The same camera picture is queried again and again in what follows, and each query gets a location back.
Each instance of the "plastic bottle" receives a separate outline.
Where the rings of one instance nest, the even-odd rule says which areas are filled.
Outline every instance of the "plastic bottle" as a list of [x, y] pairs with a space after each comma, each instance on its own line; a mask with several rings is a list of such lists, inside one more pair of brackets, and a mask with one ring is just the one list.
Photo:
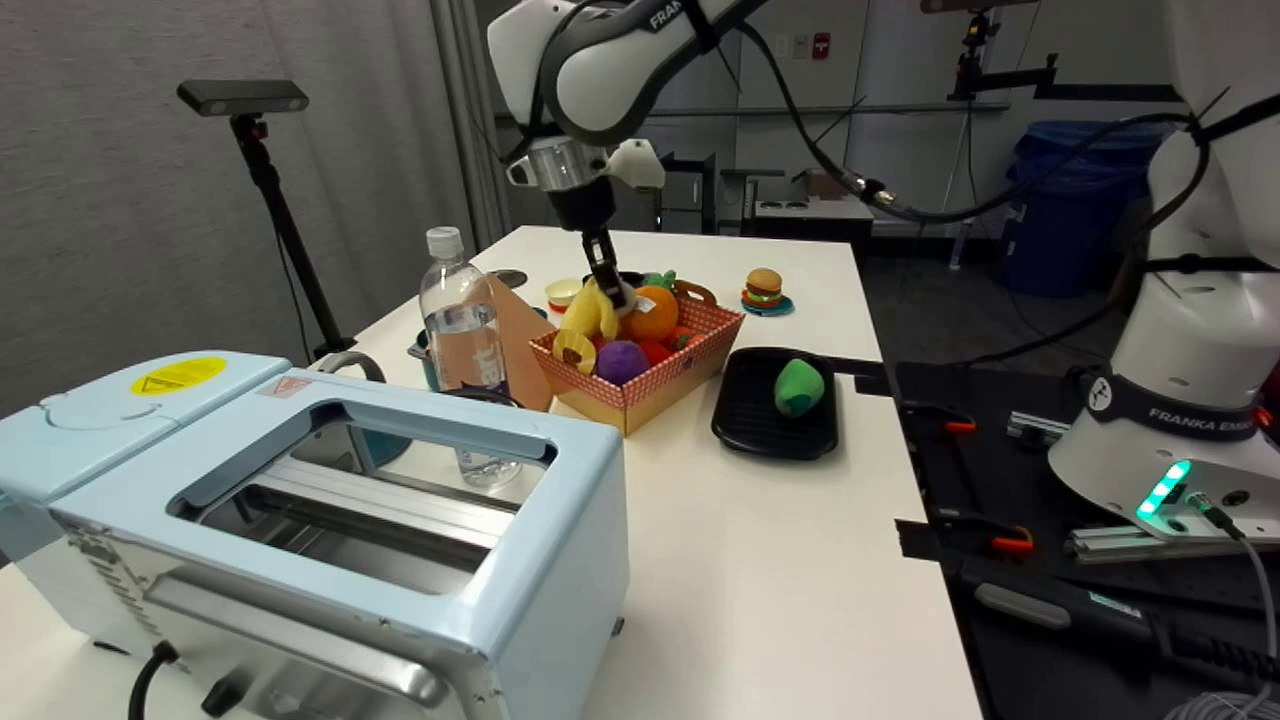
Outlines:
[[[428, 228], [428, 276], [419, 284], [428, 382], [444, 397], [511, 402], [503, 343], [485, 273], [470, 265], [461, 228]], [[485, 451], [457, 451], [472, 488], [503, 481], [518, 463]]]

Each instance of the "yellow banana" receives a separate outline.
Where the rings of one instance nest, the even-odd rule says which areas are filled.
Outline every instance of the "yellow banana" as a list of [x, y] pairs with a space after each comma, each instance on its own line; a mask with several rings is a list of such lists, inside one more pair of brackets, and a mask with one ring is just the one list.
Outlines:
[[586, 284], [586, 288], [574, 295], [560, 328], [574, 328], [574, 332], [579, 332], [579, 334], [596, 334], [596, 328], [600, 328], [600, 303], [596, 303], [594, 288], [596, 288], [596, 284]]
[[612, 298], [600, 292], [600, 284], [594, 284], [594, 295], [596, 295], [596, 315], [600, 315], [596, 328], [600, 328], [600, 334], [605, 334], [605, 338], [618, 338], [618, 332], [626, 332], [626, 323], [622, 323]]
[[560, 332], [554, 334], [554, 357], [558, 357], [560, 363], [579, 367], [579, 371], [594, 371], [594, 367], [596, 367], [596, 343], [594, 343], [586, 332], [575, 332], [575, 328], [560, 328]]

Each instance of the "purple grape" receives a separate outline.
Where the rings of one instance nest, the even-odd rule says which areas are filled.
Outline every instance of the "purple grape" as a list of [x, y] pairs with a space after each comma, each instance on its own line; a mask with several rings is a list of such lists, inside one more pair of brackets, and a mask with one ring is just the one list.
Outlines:
[[600, 358], [596, 358], [596, 371], [609, 378], [609, 382], [630, 382], [631, 374], [642, 374], [649, 367], [646, 358], [646, 346], [631, 343], [631, 338], [609, 338]]

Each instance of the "brown basket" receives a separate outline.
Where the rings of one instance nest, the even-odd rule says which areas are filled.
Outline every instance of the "brown basket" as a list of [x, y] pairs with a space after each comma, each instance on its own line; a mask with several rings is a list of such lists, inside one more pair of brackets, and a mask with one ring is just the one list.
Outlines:
[[742, 310], [715, 303], [702, 284], [675, 284], [675, 298], [687, 323], [687, 343], [669, 358], [646, 367], [630, 382], [609, 382], [554, 357], [554, 334], [531, 338], [531, 357], [550, 374], [560, 402], [622, 427], [626, 435], [672, 406], [687, 388], [725, 367], [725, 357], [744, 323]]

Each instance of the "blue bin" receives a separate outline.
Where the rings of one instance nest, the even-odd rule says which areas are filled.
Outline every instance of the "blue bin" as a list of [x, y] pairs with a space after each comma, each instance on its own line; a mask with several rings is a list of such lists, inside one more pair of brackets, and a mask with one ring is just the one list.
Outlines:
[[1016, 145], [1012, 185], [1027, 198], [1005, 222], [1009, 254], [1002, 281], [1027, 295], [1082, 295], [1146, 190], [1146, 173], [1168, 127], [1126, 127], [1060, 163], [1104, 125], [1048, 119]]

